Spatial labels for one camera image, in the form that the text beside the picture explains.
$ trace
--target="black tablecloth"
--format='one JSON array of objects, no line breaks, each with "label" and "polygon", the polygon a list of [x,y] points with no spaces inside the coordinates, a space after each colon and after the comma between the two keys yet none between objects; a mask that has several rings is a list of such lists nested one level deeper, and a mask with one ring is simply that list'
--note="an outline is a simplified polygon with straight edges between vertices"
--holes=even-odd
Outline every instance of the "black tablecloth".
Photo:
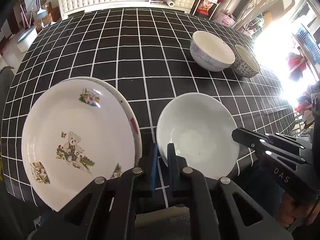
[{"label": "black tablecloth", "polygon": [[[213,33],[229,46],[240,44],[253,49],[249,37],[228,27],[158,9],[103,10],[45,28],[25,55],[4,110],[1,152],[9,193],[44,205],[23,168],[22,129],[31,106],[42,93],[70,77],[96,77],[124,95],[137,117],[144,153],[156,141],[156,125],[163,108],[174,97],[188,92],[219,100],[238,127],[288,134],[294,127],[294,116],[291,106],[280,97],[281,83],[274,73],[261,67],[257,76],[248,79],[235,75],[230,68],[209,72],[199,67],[189,52],[190,38],[197,30]],[[241,146],[230,176],[239,174],[254,160],[254,153]],[[158,173],[155,197],[144,205],[144,211],[176,204],[167,167],[160,157]]]}]

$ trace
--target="blue plastic basket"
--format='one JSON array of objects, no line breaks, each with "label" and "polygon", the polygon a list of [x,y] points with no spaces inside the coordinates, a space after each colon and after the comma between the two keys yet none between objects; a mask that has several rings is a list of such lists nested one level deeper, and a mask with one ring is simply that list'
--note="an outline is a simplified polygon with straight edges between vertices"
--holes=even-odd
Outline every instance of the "blue plastic basket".
[{"label": "blue plastic basket", "polygon": [[308,52],[314,64],[320,62],[320,48],[317,45],[315,38],[302,24],[295,34],[295,38],[300,42],[304,51]]}]

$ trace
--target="white bowl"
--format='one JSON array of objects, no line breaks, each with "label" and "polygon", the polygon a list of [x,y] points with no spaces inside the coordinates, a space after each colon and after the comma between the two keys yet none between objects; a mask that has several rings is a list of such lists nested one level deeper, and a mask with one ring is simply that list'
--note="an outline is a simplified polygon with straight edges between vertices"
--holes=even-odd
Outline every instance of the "white bowl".
[{"label": "white bowl", "polygon": [[252,78],[260,72],[259,63],[249,50],[240,45],[235,45],[233,52],[236,60],[232,68],[237,74],[246,78]]},{"label": "white bowl", "polygon": [[239,144],[231,134],[236,129],[230,112],[218,100],[201,93],[187,93],[166,105],[157,124],[157,144],[167,164],[167,145],[176,155],[204,176],[219,179],[233,169]]},{"label": "white bowl", "polygon": [[93,78],[93,77],[73,77],[73,78],[70,78],[70,79],[91,80],[91,81],[96,82],[99,85],[105,87],[106,89],[108,89],[111,92],[111,94],[113,94],[115,96],[115,98],[121,104],[125,114],[128,117],[128,120],[130,122],[131,130],[132,130],[133,137],[134,137],[134,147],[135,147],[135,150],[136,150],[135,165],[138,165],[138,161],[142,157],[141,133],[140,133],[140,129],[139,129],[139,124],[138,124],[137,118],[134,115],[134,112],[133,112],[130,104],[128,103],[128,101],[124,98],[124,96],[117,89],[115,89],[109,83],[104,82],[103,80],[100,80],[100,79],[97,79],[97,78]]},{"label": "white bowl", "polygon": [[22,132],[22,160],[39,197],[59,211],[95,177],[119,177],[135,162],[122,106],[89,80],[60,82],[32,106]]},{"label": "white bowl", "polygon": [[222,39],[205,31],[193,33],[190,54],[198,65],[210,71],[221,71],[235,61],[232,49]]}]

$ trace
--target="cartoon decoration on plate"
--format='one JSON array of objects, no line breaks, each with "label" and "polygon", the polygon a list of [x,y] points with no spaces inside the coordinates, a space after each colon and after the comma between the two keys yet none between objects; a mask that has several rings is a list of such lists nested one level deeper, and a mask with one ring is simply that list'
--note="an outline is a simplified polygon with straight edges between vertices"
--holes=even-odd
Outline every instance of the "cartoon decoration on plate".
[{"label": "cartoon decoration on plate", "polygon": [[47,172],[45,171],[44,166],[41,162],[30,164],[32,168],[32,174],[36,182],[50,184],[50,179]]},{"label": "cartoon decoration on plate", "polygon": [[79,101],[89,106],[97,106],[100,108],[99,100],[97,95],[101,95],[101,92],[95,89],[84,88],[79,96]]},{"label": "cartoon decoration on plate", "polygon": [[[61,132],[61,137],[65,138],[66,133]],[[68,165],[87,171],[89,171],[89,166],[94,166],[94,162],[91,161],[87,156],[82,155],[84,149],[82,149],[78,143],[81,141],[80,136],[77,136],[73,132],[69,132],[68,141],[63,145],[59,145],[57,148],[57,159],[65,160]]]},{"label": "cartoon decoration on plate", "polygon": [[122,175],[121,166],[119,163],[116,165],[115,170],[113,171],[110,179],[119,178]]}]

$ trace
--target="bowl with black flower pattern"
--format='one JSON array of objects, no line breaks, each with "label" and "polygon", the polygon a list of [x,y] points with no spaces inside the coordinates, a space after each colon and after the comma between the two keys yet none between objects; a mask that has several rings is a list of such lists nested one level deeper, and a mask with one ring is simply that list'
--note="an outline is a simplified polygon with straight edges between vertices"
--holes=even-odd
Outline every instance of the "bowl with black flower pattern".
[{"label": "bowl with black flower pattern", "polygon": [[232,50],[236,60],[231,67],[237,74],[246,78],[252,78],[260,72],[258,62],[249,50],[241,45],[235,45]]}]

